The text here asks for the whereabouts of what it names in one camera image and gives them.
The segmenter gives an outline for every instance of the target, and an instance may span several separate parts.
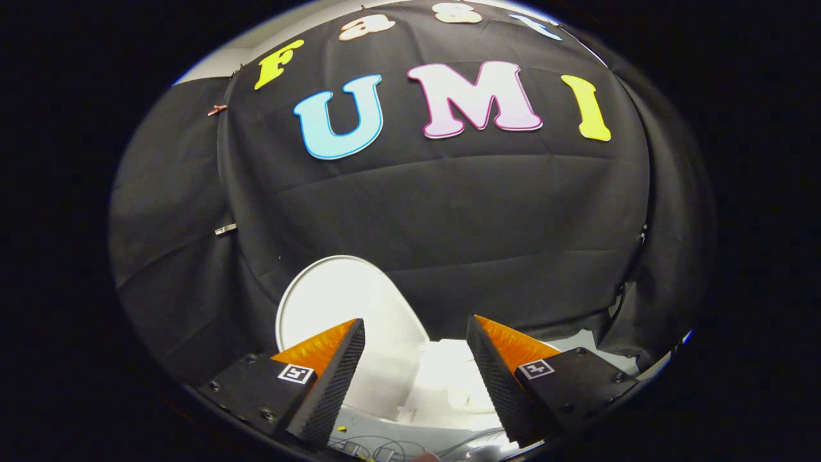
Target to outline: pink letter m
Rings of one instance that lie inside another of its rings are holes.
[[[424,127],[428,138],[447,138],[462,133],[465,124],[453,117],[451,103],[479,130],[488,126],[493,100],[499,115],[496,126],[508,131],[536,130],[542,119],[533,113],[519,81],[519,66],[512,62],[487,61],[479,69],[476,84],[471,84],[445,64],[425,64],[408,71],[408,78],[419,81],[428,101],[430,123]]]

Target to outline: wire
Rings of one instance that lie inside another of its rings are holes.
[[[376,449],[374,450],[374,454],[376,455],[376,453],[377,453],[377,452],[379,452],[379,450],[380,450],[380,449],[384,448],[385,446],[391,445],[391,444],[393,444],[393,445],[397,445],[397,446],[399,447],[399,450],[400,450],[400,451],[402,451],[402,460],[405,460],[405,459],[407,459],[407,458],[408,458],[408,455],[407,455],[407,453],[405,452],[405,448],[404,448],[404,447],[402,447],[402,445],[401,445],[401,444],[399,444],[399,441],[394,441],[394,440],[391,440],[391,442],[389,442],[389,443],[385,443],[385,444],[381,445],[380,447],[376,448]]]
[[[401,451],[402,451],[402,459],[403,459],[403,460],[404,460],[404,459],[407,459],[407,455],[406,455],[406,453],[405,453],[405,448],[403,448],[403,447],[402,447],[402,445],[400,445],[398,442],[396,442],[396,441],[392,440],[391,438],[388,438],[388,437],[383,437],[383,436],[380,436],[380,435],[357,435],[357,436],[355,436],[355,437],[345,438],[344,440],[337,440],[337,441],[334,441],[334,442],[332,442],[332,443],[331,443],[330,445],[328,445],[328,446],[333,446],[333,445],[337,445],[337,444],[340,444],[340,443],[344,443],[344,442],[346,442],[346,441],[355,440],[356,438],[381,438],[381,439],[383,439],[383,440],[388,440],[388,442],[387,442],[387,443],[385,443],[385,444],[381,445],[379,448],[377,448],[377,449],[374,451],[374,454],[376,454],[376,453],[377,453],[377,451],[379,451],[380,449],[382,449],[383,447],[385,447],[385,446],[387,446],[387,445],[390,445],[390,444],[395,444],[395,445],[399,446],[399,450],[401,450]],[[370,459],[370,455],[371,455],[370,450],[369,450],[368,448],[366,448],[366,447],[362,446],[362,445],[360,445],[360,448],[362,448],[362,449],[364,449],[364,450],[367,450],[367,451],[368,451],[368,459]]]
[[[502,427],[498,427],[498,428],[494,428],[494,429],[488,430],[488,431],[486,431],[486,432],[482,432],[482,433],[480,433],[480,434],[478,434],[478,435],[473,435],[472,437],[470,437],[470,438],[468,438],[468,439],[466,439],[466,440],[462,441],[461,443],[456,444],[455,446],[451,446],[451,447],[447,448],[446,450],[439,451],[439,452],[436,454],[436,456],[437,456],[437,457],[439,457],[439,458],[441,459],[444,455],[450,454],[450,453],[451,453],[451,452],[453,452],[454,450],[459,449],[460,447],[462,447],[462,446],[466,445],[467,443],[469,443],[469,442],[471,442],[471,441],[476,441],[476,440],[478,440],[478,439],[480,439],[480,438],[482,438],[482,437],[486,437],[487,435],[493,435],[494,433],[499,433],[499,432],[504,432],[504,428],[502,428]]]

